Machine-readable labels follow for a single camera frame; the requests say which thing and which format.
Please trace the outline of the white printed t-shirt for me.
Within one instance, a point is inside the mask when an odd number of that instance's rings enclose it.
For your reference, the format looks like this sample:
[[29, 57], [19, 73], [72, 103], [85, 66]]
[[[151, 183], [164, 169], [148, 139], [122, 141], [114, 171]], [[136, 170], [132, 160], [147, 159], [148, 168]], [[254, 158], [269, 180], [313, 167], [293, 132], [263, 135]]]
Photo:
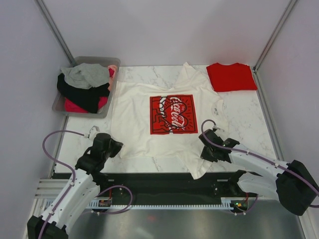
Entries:
[[228, 136], [223, 99], [213, 90], [209, 79], [187, 63], [170, 89], [118, 82], [113, 101], [111, 135], [123, 143], [122, 159], [178, 159], [198, 179], [211, 166], [200, 157], [201, 124], [211, 120], [217, 126], [218, 136]]

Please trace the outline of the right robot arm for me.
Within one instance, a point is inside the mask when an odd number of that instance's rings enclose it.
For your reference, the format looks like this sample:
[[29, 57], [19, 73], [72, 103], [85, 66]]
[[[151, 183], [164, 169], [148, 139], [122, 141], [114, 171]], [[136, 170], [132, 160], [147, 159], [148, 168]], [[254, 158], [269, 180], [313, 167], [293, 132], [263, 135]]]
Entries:
[[199, 139], [204, 144], [203, 159], [243, 167], [228, 183], [228, 190], [234, 196], [244, 192], [265, 196], [279, 201], [292, 214], [302, 216], [319, 195], [314, 178], [297, 160], [289, 163], [270, 159], [232, 138], [222, 140], [212, 129], [204, 131]]

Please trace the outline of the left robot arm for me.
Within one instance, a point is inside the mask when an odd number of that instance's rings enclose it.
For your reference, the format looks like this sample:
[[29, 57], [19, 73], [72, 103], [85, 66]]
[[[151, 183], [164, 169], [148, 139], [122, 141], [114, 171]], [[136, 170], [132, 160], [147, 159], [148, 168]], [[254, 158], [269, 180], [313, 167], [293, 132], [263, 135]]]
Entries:
[[38, 217], [27, 222], [29, 239], [67, 239], [77, 219], [98, 195], [109, 192], [101, 173], [108, 158], [115, 157], [123, 143], [107, 133], [98, 133], [83, 155], [71, 167], [71, 176], [56, 199]]

